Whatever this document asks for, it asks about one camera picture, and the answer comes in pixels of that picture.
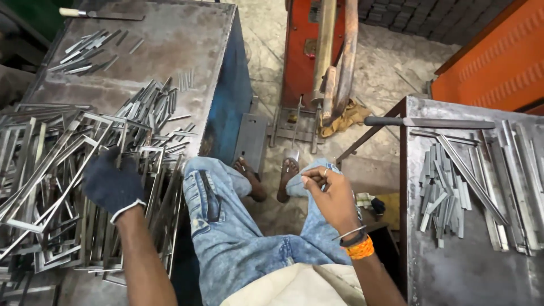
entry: glove cuff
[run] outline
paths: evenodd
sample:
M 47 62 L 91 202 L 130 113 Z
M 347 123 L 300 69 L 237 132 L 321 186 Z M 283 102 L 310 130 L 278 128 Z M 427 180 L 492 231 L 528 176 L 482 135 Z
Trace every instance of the glove cuff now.
M 136 201 L 134 201 L 134 203 L 128 205 L 127 207 L 123 207 L 121 208 L 120 210 L 118 210 L 114 215 L 113 217 L 111 218 L 111 220 L 109 221 L 110 223 L 112 223 L 113 225 L 115 225 L 115 220 L 123 213 L 125 212 L 126 210 L 128 209 L 131 209 L 133 207 L 135 207 L 136 205 L 143 205 L 144 207 L 147 205 L 145 202 L 143 202 L 142 200 L 140 199 L 136 199 Z

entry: silver bangle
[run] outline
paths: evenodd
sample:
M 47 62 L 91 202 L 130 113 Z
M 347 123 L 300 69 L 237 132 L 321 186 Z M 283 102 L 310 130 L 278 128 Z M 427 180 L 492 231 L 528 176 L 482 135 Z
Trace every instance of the silver bangle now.
M 367 227 L 367 226 L 366 226 L 366 225 L 363 225 L 363 226 L 361 226 L 361 227 L 358 228 L 358 229 L 354 229 L 354 230 L 352 230 L 352 231 L 348 231 L 348 232 L 345 233 L 344 235 L 340 235 L 340 236 L 338 236 L 338 237 L 332 239 L 331 241 L 337 240 L 338 238 L 342 239 L 342 238 L 348 236 L 349 234 L 353 234 L 353 233 L 355 233 L 356 231 L 359 231 L 359 230 L 364 229 L 365 227 Z

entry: orange thread bracelet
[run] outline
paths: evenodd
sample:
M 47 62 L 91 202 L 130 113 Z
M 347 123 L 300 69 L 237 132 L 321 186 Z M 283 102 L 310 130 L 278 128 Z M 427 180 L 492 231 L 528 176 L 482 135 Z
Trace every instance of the orange thread bracelet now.
M 372 239 L 370 239 L 370 236 L 368 235 L 363 242 L 344 249 L 351 259 L 363 259 L 374 254 L 374 245 L 372 244 Z

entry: white handle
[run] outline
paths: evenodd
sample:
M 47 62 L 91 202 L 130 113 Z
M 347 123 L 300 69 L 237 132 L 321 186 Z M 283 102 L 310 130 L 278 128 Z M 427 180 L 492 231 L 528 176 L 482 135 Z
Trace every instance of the white handle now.
M 80 14 L 80 12 L 84 13 L 84 11 L 79 11 L 76 9 L 59 8 L 59 13 L 61 14 L 61 16 L 65 17 L 84 17 L 85 13 L 82 15 Z

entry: foot pedal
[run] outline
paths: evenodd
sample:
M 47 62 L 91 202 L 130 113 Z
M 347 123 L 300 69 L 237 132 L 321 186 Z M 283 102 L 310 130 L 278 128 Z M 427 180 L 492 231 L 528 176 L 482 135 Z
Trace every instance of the foot pedal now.
M 257 172 L 258 178 L 263 175 L 267 127 L 268 119 L 266 117 L 243 114 L 232 161 L 234 164 L 239 157 L 243 157 Z

